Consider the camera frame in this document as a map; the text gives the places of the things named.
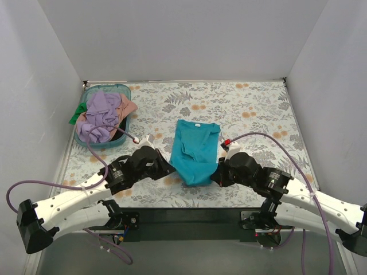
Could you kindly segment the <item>teal t-shirt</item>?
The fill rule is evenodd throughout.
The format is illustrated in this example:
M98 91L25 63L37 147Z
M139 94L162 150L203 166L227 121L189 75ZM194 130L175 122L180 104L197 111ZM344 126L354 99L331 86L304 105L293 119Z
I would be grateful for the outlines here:
M220 126L178 120L170 164L188 186L211 184L217 170L217 150Z

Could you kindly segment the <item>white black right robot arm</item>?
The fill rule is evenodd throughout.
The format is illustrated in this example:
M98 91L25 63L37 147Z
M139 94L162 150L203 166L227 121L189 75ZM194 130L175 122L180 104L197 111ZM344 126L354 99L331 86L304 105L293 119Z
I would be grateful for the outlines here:
M290 174L262 167L245 152L220 158L210 177L220 187L240 184L264 197L257 214L245 219L246 227L268 230L292 226L317 233L329 233L347 250L366 256L366 207L311 191Z

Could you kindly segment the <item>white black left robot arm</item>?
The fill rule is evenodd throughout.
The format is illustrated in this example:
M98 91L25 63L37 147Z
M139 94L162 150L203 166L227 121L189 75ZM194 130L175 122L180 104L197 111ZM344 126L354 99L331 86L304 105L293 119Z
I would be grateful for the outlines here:
M49 199L19 204L17 227L28 254L40 252L55 239L74 231L136 230L139 214L123 210L111 197L150 178L158 180L175 172L158 149L138 148L131 156L123 155L102 168L75 190Z

